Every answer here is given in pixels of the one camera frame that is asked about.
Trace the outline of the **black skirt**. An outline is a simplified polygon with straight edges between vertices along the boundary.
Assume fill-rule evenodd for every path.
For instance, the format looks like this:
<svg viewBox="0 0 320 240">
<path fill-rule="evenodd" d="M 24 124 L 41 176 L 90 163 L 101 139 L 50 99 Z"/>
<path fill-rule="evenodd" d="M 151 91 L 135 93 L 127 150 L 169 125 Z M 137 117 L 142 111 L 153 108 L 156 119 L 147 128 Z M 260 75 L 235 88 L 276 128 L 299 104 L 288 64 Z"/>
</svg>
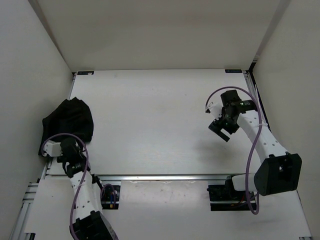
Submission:
<svg viewBox="0 0 320 240">
<path fill-rule="evenodd" d="M 84 143 L 92 140 L 94 121 L 89 106 L 76 97 L 64 100 L 50 115 L 42 119 L 41 144 L 57 134 L 73 134 Z"/>
</svg>

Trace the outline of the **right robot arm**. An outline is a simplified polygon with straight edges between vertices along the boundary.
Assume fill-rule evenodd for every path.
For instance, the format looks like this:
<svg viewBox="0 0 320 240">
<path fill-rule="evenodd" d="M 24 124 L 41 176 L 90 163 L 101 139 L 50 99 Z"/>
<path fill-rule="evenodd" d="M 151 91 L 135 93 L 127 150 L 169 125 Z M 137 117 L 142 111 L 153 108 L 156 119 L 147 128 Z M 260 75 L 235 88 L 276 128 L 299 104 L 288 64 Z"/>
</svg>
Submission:
<svg viewBox="0 0 320 240">
<path fill-rule="evenodd" d="M 221 104 L 207 102 L 205 111 L 214 116 L 209 129 L 228 142 L 230 135 L 242 129 L 253 145 L 250 155 L 258 154 L 260 166 L 255 173 L 231 176 L 224 193 L 230 200 L 238 199 L 243 192 L 256 192 L 269 196 L 295 191 L 298 187 L 302 159 L 289 153 L 274 137 L 262 120 L 254 100 L 242 100 L 236 90 L 221 94 Z"/>
</svg>

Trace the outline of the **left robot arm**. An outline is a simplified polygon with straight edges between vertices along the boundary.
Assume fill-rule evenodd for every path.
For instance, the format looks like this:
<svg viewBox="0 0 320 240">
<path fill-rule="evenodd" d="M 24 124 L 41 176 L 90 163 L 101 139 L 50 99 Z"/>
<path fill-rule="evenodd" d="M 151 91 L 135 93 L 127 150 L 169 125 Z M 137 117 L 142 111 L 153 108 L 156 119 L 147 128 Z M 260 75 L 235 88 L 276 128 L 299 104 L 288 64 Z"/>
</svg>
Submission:
<svg viewBox="0 0 320 240">
<path fill-rule="evenodd" d="M 84 147 L 75 138 L 68 137 L 60 143 L 62 163 L 74 192 L 69 231 L 75 240 L 117 240 L 118 236 L 103 215 L 101 198 L 105 194 L 102 181 L 90 173 Z"/>
</svg>

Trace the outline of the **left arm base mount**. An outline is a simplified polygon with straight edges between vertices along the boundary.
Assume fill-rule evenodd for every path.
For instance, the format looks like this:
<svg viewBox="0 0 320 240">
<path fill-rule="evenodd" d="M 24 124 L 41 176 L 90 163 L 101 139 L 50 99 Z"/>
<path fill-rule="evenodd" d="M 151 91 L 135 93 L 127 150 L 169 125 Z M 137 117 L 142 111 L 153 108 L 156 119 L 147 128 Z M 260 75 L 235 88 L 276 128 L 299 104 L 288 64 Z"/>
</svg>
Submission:
<svg viewBox="0 0 320 240">
<path fill-rule="evenodd" d="M 120 204 L 121 185 L 114 182 L 103 182 L 97 175 L 95 181 L 100 188 L 100 201 L 103 210 L 118 210 Z"/>
</svg>

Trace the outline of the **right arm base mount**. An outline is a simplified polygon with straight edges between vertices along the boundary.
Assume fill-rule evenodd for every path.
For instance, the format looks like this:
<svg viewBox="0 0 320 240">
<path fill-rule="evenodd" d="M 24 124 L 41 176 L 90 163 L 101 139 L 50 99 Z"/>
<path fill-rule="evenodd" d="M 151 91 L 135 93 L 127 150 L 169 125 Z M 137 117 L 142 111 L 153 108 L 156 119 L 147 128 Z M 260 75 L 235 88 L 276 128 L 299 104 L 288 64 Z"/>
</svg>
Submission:
<svg viewBox="0 0 320 240">
<path fill-rule="evenodd" d="M 258 190 L 253 175 L 221 175 L 218 179 L 208 181 L 211 211 L 259 211 Z"/>
</svg>

